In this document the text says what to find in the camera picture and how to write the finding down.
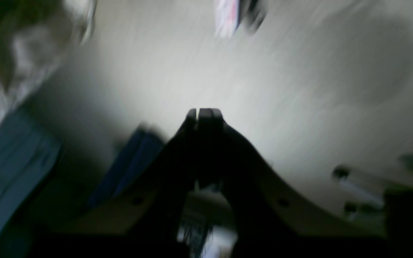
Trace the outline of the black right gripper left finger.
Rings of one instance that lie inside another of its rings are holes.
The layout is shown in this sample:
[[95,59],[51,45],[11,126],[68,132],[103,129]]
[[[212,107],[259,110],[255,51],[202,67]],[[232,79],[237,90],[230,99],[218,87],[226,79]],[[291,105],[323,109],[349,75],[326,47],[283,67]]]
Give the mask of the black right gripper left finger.
[[192,186],[186,154],[197,122],[188,111],[155,160],[117,196],[36,239],[33,258],[188,258],[177,240]]

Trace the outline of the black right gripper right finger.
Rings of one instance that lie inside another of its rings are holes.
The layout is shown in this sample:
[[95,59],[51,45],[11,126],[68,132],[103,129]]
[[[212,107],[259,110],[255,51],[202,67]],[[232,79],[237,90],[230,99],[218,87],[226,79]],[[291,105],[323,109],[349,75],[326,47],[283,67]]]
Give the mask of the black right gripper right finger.
[[238,239],[233,258],[385,258],[386,241],[361,233],[282,180],[218,109],[197,117],[202,180],[220,181]]

